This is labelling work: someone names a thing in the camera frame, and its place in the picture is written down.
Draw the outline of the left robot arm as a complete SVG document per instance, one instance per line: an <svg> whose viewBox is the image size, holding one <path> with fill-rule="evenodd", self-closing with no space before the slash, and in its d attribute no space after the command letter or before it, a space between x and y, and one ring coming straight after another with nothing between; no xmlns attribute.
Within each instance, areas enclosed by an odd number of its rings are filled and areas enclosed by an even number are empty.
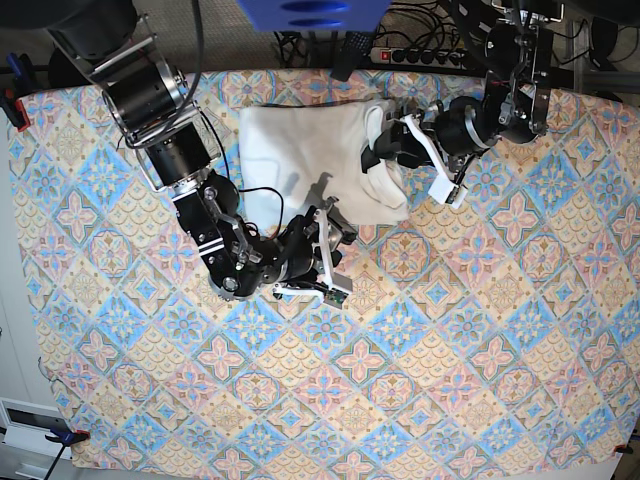
<svg viewBox="0 0 640 480"><path fill-rule="evenodd" d="M526 144L545 134L549 107L553 32L547 24L562 15L559 1L506 1L504 17L474 41L473 11L452 1L453 37L467 58L485 70L482 99L460 96L426 120L422 112L400 112L375 135L361 155L364 172L384 160L407 168L442 167L445 177L459 182L471 162L498 140Z"/></svg>

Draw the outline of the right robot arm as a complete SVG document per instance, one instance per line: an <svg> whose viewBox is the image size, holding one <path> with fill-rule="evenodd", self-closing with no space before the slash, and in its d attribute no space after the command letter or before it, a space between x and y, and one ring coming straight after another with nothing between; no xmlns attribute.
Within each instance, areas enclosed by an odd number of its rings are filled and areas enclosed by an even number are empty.
<svg viewBox="0 0 640 480"><path fill-rule="evenodd" d="M129 1L48 1L43 9L46 31L100 89L151 188L170 194L219 297L241 301L267 285L277 296L343 305L352 282L335 268L354 231L332 218L332 200L280 221L268 236L244 221L242 190L214 170L195 127L204 118L197 85L167 62L145 15Z"/></svg>

